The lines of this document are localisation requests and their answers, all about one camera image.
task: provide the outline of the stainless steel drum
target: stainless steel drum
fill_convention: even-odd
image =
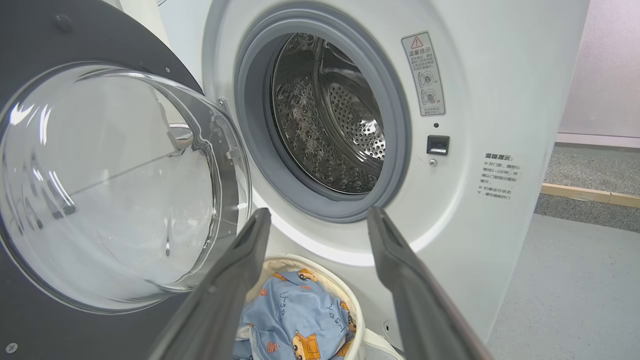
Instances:
[[[339,193],[370,192],[385,158],[380,110],[358,67],[329,42],[294,34],[271,80],[272,110],[288,155]]]

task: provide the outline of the laundry basket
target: laundry basket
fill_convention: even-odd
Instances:
[[[345,360],[402,360],[403,358],[380,335],[365,328],[360,303],[349,286],[336,275],[317,263],[293,254],[266,258],[260,273],[260,279],[247,293],[245,303],[260,295],[262,285],[275,272],[299,271],[306,268],[313,274],[324,290],[347,304],[349,313],[356,324],[356,333],[351,346],[344,356]]]

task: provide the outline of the white washing machine body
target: white washing machine body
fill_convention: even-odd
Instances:
[[[245,112],[251,99],[240,99],[248,80],[240,75],[240,84],[238,75],[250,53],[266,46],[253,35],[311,33],[342,45],[357,65],[366,62],[358,49],[348,48],[350,40],[341,40],[330,21],[323,20],[322,13],[329,12],[357,28],[354,41],[371,42],[377,56],[390,64],[397,86],[387,91],[403,102],[408,146],[405,166],[395,169],[402,176],[383,205],[486,341],[540,192],[588,4],[169,0],[160,13],[174,53],[208,98],[224,99],[249,145],[254,206],[272,214],[268,255],[299,254],[340,276],[360,299],[368,327],[402,348],[391,294],[374,269],[365,220],[310,214],[278,189],[278,181],[257,160],[259,147],[251,147],[256,140],[242,124],[252,114]],[[349,38],[351,33],[342,34]],[[425,113],[431,110],[421,104],[422,84],[414,77],[420,64],[411,62],[412,49],[427,47],[427,41],[445,101],[445,109],[435,112],[444,114]],[[375,66],[361,69],[367,79],[377,76]],[[385,96],[379,89],[374,93]],[[446,156],[428,153],[429,136],[449,136]]]

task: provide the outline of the gray rubber gasket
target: gray rubber gasket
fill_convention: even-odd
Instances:
[[[270,82],[273,61],[293,33],[309,33],[340,48],[366,77],[385,124],[387,149],[376,186],[367,195],[345,195],[308,178],[273,138]],[[300,211],[348,223],[385,206],[402,185],[409,160],[410,118],[398,76],[376,42],[352,19],[312,3],[288,4],[265,13],[246,35],[236,69],[236,106],[244,142],[274,189]]]

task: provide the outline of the warning sticker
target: warning sticker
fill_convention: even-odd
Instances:
[[[476,193],[482,197],[509,201],[520,184],[522,169],[512,155],[487,152],[483,154],[483,166],[475,181]]]
[[[429,33],[403,38],[402,45],[413,72],[420,114],[422,116],[443,115],[445,108],[442,82]]]

